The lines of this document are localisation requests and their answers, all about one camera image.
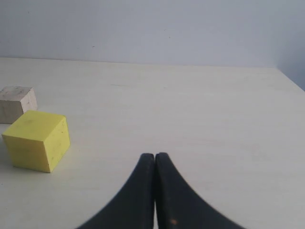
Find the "yellow block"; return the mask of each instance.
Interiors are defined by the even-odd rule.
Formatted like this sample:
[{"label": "yellow block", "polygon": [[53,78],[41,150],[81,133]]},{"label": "yellow block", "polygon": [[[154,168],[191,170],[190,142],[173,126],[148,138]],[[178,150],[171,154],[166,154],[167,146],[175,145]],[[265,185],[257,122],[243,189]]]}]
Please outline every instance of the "yellow block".
[{"label": "yellow block", "polygon": [[16,167],[50,173],[70,146],[66,117],[27,111],[2,134]]}]

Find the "table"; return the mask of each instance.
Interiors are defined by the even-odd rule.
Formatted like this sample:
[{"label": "table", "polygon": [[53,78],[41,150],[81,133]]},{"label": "table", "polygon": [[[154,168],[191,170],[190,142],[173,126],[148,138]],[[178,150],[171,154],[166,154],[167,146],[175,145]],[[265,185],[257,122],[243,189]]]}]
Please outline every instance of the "table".
[{"label": "table", "polygon": [[277,69],[0,58],[0,83],[34,87],[71,136],[51,174],[13,168],[0,141],[2,229],[75,228],[161,151],[242,226],[305,228],[305,93]]}]

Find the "wall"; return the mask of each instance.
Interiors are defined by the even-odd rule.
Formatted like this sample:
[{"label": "wall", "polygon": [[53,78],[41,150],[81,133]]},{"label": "wall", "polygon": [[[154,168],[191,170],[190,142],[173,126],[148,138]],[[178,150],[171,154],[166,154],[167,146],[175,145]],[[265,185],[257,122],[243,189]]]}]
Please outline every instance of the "wall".
[{"label": "wall", "polygon": [[297,82],[304,11],[304,0],[2,0],[0,56],[279,66]]}]

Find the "wooden block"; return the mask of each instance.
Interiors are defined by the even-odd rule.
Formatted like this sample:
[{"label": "wooden block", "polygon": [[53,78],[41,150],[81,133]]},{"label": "wooden block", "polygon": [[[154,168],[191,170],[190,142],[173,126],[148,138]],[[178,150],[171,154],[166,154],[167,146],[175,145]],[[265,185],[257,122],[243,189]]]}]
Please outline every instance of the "wooden block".
[{"label": "wooden block", "polygon": [[0,91],[0,123],[12,124],[28,110],[37,110],[31,87],[5,87]]},{"label": "wooden block", "polygon": [[70,146],[66,117],[27,111],[3,134],[16,167],[50,173]]}]

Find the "block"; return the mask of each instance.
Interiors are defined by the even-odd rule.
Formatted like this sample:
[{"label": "block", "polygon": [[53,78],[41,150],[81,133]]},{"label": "block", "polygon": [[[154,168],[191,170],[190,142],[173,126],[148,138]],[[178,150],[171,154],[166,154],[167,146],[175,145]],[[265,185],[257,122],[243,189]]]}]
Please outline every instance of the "block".
[{"label": "block", "polygon": [[2,134],[15,167],[50,173],[70,146],[66,117],[27,111]]},{"label": "block", "polygon": [[0,123],[12,124],[28,110],[37,110],[31,87],[5,87],[0,91]]}]

